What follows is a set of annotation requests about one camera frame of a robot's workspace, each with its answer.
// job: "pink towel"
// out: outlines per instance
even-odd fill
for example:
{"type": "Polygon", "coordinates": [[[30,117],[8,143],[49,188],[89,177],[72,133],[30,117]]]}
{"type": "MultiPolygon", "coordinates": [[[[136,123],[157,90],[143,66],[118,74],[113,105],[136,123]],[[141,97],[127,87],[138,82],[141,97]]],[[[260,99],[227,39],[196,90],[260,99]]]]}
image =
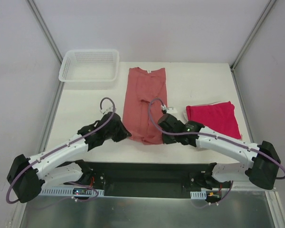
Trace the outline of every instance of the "pink towel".
{"type": "Polygon", "coordinates": [[[234,105],[229,101],[220,104],[187,106],[188,120],[199,122],[214,131],[235,139],[241,139],[234,116],[234,105]]]}
{"type": "MultiPolygon", "coordinates": [[[[148,117],[148,105],[156,97],[167,105],[165,68],[150,73],[139,67],[130,68],[123,109],[123,124],[132,134],[130,139],[143,144],[162,144],[162,133],[148,117]]],[[[160,102],[152,104],[151,114],[155,122],[162,117],[160,102]]]]}

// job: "table surface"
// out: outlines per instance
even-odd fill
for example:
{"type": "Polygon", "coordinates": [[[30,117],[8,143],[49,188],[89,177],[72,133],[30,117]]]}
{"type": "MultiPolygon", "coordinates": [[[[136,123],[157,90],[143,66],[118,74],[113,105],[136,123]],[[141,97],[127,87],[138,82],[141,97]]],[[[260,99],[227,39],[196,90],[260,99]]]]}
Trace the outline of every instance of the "table surface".
{"type": "MultiPolygon", "coordinates": [[[[62,92],[55,116],[47,150],[65,142],[85,125],[99,120],[100,100],[107,96],[114,100],[116,111],[122,117],[127,88],[129,68],[140,67],[145,70],[166,68],[168,106],[175,107],[177,118],[185,122],[183,112],[187,105],[211,104],[231,101],[235,106],[235,116],[243,136],[249,136],[242,109],[228,64],[210,63],[147,63],[121,62],[114,88],[109,90],[67,90],[62,92]]],[[[110,107],[109,101],[104,108],[110,107]]],[[[143,145],[130,139],[115,143],[107,140],[93,150],[74,157],[70,161],[84,159],[87,162],[136,162],[136,163],[234,163],[232,158],[206,149],[171,145],[143,145]]]]}

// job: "white wall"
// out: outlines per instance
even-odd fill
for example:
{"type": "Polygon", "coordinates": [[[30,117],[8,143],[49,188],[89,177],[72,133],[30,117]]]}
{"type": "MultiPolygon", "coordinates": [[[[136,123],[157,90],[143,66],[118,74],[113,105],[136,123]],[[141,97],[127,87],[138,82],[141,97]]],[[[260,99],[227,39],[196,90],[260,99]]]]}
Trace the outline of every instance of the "white wall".
{"type": "Polygon", "coordinates": [[[0,1],[0,227],[15,209],[5,201],[10,165],[18,154],[37,153],[58,71],[26,2],[0,1]]]}
{"type": "MultiPolygon", "coordinates": [[[[236,68],[256,142],[274,144],[285,166],[285,0],[279,0],[236,68]]],[[[285,209],[285,180],[277,180],[285,209]]]]}
{"type": "Polygon", "coordinates": [[[121,61],[232,63],[269,0],[36,0],[56,44],[121,61]]]}

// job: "white laundry basket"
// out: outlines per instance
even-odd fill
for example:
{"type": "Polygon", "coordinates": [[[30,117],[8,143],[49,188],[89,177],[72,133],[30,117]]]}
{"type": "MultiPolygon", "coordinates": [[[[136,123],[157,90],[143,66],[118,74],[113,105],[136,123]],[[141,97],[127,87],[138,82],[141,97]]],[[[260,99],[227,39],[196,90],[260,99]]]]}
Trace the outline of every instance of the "white laundry basket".
{"type": "Polygon", "coordinates": [[[59,80],[66,89],[109,89],[118,74],[117,50],[70,50],[63,58],[59,80]]]}

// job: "metal frame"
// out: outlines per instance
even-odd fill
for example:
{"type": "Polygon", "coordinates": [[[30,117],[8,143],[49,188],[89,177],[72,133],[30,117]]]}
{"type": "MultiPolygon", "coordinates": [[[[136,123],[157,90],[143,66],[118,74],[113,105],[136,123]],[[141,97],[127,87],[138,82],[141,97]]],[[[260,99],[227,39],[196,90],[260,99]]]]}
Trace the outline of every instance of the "metal frame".
{"type": "MultiPolygon", "coordinates": [[[[248,123],[248,120],[247,120],[245,105],[244,105],[244,102],[243,102],[243,99],[242,99],[242,96],[241,96],[241,92],[240,92],[239,87],[238,87],[238,83],[236,81],[236,76],[234,75],[234,70],[238,66],[238,64],[241,61],[243,55],[245,54],[245,52],[249,48],[251,42],[253,41],[253,39],[255,38],[256,34],[258,33],[258,31],[262,27],[265,19],[267,18],[267,16],[271,12],[272,8],[275,6],[277,1],[278,0],[270,0],[266,4],[262,14],[260,15],[259,19],[257,20],[257,22],[256,22],[255,26],[253,27],[252,31],[248,35],[248,37],[247,37],[243,47],[239,51],[239,54],[237,55],[234,63],[230,67],[230,70],[231,70],[231,73],[232,73],[232,77],[233,77],[233,80],[234,80],[234,84],[235,84],[235,87],[236,87],[236,90],[237,90],[238,98],[239,98],[239,101],[240,101],[240,105],[241,105],[241,108],[242,108],[242,111],[243,111],[244,119],[245,119],[245,122],[246,122],[246,125],[247,125],[249,138],[250,138],[250,140],[252,142],[253,142],[253,137],[252,137],[251,129],[250,129],[250,126],[249,126],[249,123],[248,123]]],[[[40,25],[40,28],[42,29],[46,39],[48,40],[49,45],[51,46],[53,52],[55,53],[57,59],[59,60],[60,63],[62,63],[62,59],[63,58],[61,56],[61,53],[60,53],[60,51],[59,51],[59,49],[58,49],[58,47],[57,47],[57,45],[56,45],[56,43],[55,43],[55,41],[53,39],[53,37],[52,37],[48,27],[47,27],[44,19],[42,18],[42,15],[41,15],[41,13],[40,13],[40,11],[39,11],[35,1],[34,0],[27,0],[27,3],[28,3],[28,6],[30,7],[30,9],[32,10],[32,12],[33,12],[33,14],[34,14],[38,24],[40,25]]],[[[49,140],[49,136],[50,136],[50,132],[51,132],[51,128],[52,128],[52,125],[53,125],[53,122],[54,122],[54,119],[55,119],[55,115],[56,115],[56,112],[57,112],[57,109],[58,109],[59,100],[61,98],[61,94],[62,94],[62,91],[63,91],[63,87],[64,87],[64,83],[59,82],[59,85],[58,85],[58,88],[57,88],[57,91],[56,91],[56,94],[55,94],[55,97],[54,97],[53,104],[51,106],[49,115],[47,117],[45,129],[44,129],[44,132],[43,132],[43,135],[42,135],[42,140],[41,140],[40,145],[38,147],[38,151],[39,152],[44,151],[46,146],[47,146],[47,143],[48,143],[48,140],[49,140]]],[[[234,187],[235,187],[234,190],[257,190],[255,188],[255,186],[252,186],[252,185],[249,185],[249,184],[246,184],[246,183],[244,183],[244,184],[243,183],[236,183],[234,187]]],[[[284,212],[284,210],[282,208],[282,204],[280,202],[278,193],[275,192],[275,191],[276,191],[276,189],[274,189],[273,191],[266,192],[267,201],[268,201],[269,208],[270,208],[270,211],[272,213],[272,217],[273,217],[275,225],[277,227],[285,227],[285,212],[284,212]]],[[[12,223],[11,223],[10,227],[12,227],[12,228],[20,227],[20,223],[21,223],[22,216],[24,214],[25,206],[26,206],[26,204],[20,204],[20,203],[17,204],[16,210],[15,210],[15,214],[14,214],[14,218],[12,220],[12,223]]]]}

